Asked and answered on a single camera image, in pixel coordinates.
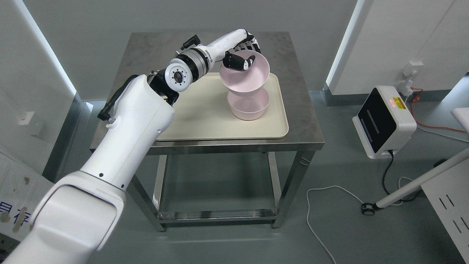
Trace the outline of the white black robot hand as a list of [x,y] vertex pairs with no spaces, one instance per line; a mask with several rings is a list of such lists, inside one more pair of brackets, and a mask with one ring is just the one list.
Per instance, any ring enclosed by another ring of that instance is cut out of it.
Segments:
[[254,37],[245,29],[232,31],[211,42],[204,50],[209,55],[212,62],[221,61],[227,69],[238,72],[247,71],[256,59],[251,55],[247,59],[235,55],[235,52],[241,50],[253,50],[260,53],[260,46]]

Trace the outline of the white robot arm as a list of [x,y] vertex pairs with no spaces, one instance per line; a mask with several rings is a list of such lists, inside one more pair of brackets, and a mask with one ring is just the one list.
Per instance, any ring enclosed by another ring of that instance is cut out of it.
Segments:
[[56,182],[28,221],[30,233],[5,264],[85,264],[112,235],[125,190],[154,141],[170,125],[179,92],[205,75],[211,57],[189,38],[164,69],[132,75],[98,117],[108,132],[88,161]]

